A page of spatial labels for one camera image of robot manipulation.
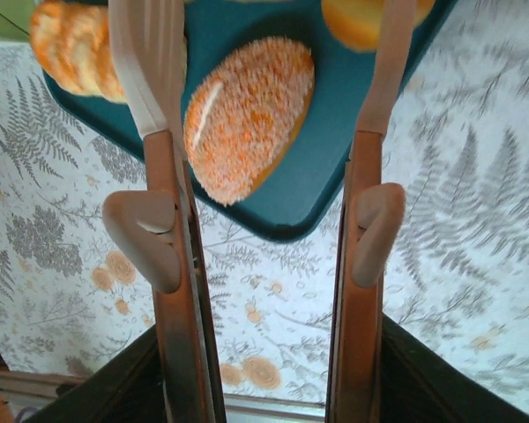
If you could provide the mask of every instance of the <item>bread roll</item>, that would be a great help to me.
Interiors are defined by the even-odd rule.
[[[65,91],[125,103],[109,46],[108,8],[60,0],[39,4],[30,20],[37,62]],[[180,65],[186,77],[186,38]]]
[[[297,41],[270,37],[236,50],[194,92],[184,143],[214,201],[248,197],[271,174],[303,124],[314,64]]]
[[[418,26],[435,0],[418,0]],[[324,21],[333,37],[357,53],[376,50],[384,0],[321,0]]]

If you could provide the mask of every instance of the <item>tray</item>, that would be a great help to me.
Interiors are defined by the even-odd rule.
[[[80,0],[107,4],[107,0]],[[436,0],[414,33],[402,86],[457,0]],[[316,86],[298,138],[271,176],[249,198],[223,207],[193,179],[195,195],[253,234],[274,242],[297,241],[311,232],[342,186],[354,124],[369,89],[374,54],[343,48],[329,33],[320,0],[244,4],[195,0],[186,4],[188,74],[183,114],[204,77],[234,48],[267,35],[285,35],[311,48]],[[143,160],[143,146],[130,110],[103,99],[77,97],[45,75],[52,96],[67,112],[109,141]]]

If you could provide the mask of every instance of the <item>wooden tongs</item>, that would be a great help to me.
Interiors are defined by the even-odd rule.
[[[381,181],[381,151],[416,0],[385,0],[375,77],[346,165],[326,418],[377,421],[382,273],[404,191]],[[183,0],[109,0],[115,71],[144,140],[147,191],[104,203],[109,235],[153,287],[169,422],[225,422],[212,311],[180,114]]]
[[[397,183],[381,184],[382,142],[398,98],[417,0],[384,0],[374,77],[359,113],[339,227],[326,421],[377,422],[384,266],[404,216]]]

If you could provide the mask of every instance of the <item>fern wallpaper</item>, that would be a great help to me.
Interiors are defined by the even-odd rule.
[[[529,0],[459,2],[395,107],[384,179],[407,189],[385,312],[529,412]],[[153,324],[149,285],[101,223],[143,166],[0,47],[0,351],[89,376]],[[274,245],[199,205],[226,392],[324,401],[340,197]]]

